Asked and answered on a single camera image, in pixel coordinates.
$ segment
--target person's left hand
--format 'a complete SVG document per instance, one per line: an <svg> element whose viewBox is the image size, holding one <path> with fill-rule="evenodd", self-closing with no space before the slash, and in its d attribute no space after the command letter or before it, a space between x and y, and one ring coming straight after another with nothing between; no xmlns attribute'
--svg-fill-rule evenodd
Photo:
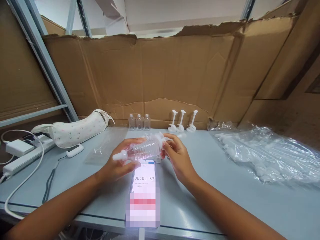
<svg viewBox="0 0 320 240"><path fill-rule="evenodd" d="M140 144L143 143L145 138L127 138L123 140L113 151L112 154L107 161L106 165L104 165L98 172L95 173L96 178L100 183L105 182L115 182L119 178L124 175L132 172L136 168L141 166L139 161L132 161L125 165L125 161L117 160L114 161L112 156L121 152L130 146L130 144Z"/></svg>

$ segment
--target gray table surface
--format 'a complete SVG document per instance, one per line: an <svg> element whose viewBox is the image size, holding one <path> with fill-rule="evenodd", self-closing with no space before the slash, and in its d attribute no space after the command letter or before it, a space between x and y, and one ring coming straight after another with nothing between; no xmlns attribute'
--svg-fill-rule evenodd
<svg viewBox="0 0 320 240"><path fill-rule="evenodd" d="M147 133L167 132L151 129ZM128 131L127 138L140 137L144 131ZM49 199L98 171L102 165L86 163L92 148L110 136L110 130L83 143L84 151L60 162ZM188 149L197 173L209 184L267 223L288 239L318 239L320 236L320 191L315 188L261 184L247 168L233 163L208 131L187 133L182 142ZM41 205L45 183L58 158L65 150L53 148L45 154L39 170L16 192L10 208L29 213ZM13 189L34 169L39 160L0 185L0 209ZM177 180L168 160L156 164L160 186L160 225L154 233L220 239L221 232L198 207L192 195ZM112 186L106 186L75 221L93 225L124 228L125 202L132 175L128 174Z"/></svg>

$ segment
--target plastic wrap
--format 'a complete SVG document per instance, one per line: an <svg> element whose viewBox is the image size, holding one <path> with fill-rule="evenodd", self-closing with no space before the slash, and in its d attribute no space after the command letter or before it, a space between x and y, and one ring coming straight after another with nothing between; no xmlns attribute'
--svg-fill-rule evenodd
<svg viewBox="0 0 320 240"><path fill-rule="evenodd" d="M104 139L89 152L85 163L105 165L116 146L127 136L129 128L109 126L103 133Z"/></svg>
<svg viewBox="0 0 320 240"><path fill-rule="evenodd" d="M220 121L215 122L211 120L207 126L208 131L237 131L237 128L233 125L231 121Z"/></svg>
<svg viewBox="0 0 320 240"><path fill-rule="evenodd" d="M262 182L320 182L319 152L292 138L257 126L250 131L214 135L233 161L252 163Z"/></svg>

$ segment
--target power adapter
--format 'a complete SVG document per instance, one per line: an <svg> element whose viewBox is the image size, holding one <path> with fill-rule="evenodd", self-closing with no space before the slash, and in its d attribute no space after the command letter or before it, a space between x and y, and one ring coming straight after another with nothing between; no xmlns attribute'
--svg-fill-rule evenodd
<svg viewBox="0 0 320 240"><path fill-rule="evenodd" d="M22 157L23 155L31 152L34 146L21 141L20 139L8 142L6 144L6 152L17 157Z"/></svg>

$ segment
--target clear plastic bottle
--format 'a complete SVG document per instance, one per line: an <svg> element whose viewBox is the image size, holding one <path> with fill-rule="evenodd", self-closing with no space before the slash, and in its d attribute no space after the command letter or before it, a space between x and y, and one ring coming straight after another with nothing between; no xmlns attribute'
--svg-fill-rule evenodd
<svg viewBox="0 0 320 240"><path fill-rule="evenodd" d="M138 114L138 117L136 119L137 123L137 130L142 130L143 129L143 118L141 117L141 114Z"/></svg>
<svg viewBox="0 0 320 240"><path fill-rule="evenodd" d="M129 130L133 131L136 129L136 119L133 117L133 114L130 114L128 119L129 121Z"/></svg>
<svg viewBox="0 0 320 240"><path fill-rule="evenodd" d="M127 150L113 155L113 160L131 160L139 161L159 155L161 153L162 144L166 139L161 132L147 136L147 140L141 144L132 145Z"/></svg>
<svg viewBox="0 0 320 240"><path fill-rule="evenodd" d="M143 119L143 126L144 126L145 131L149 131L151 129L149 114L145 115L145 117Z"/></svg>

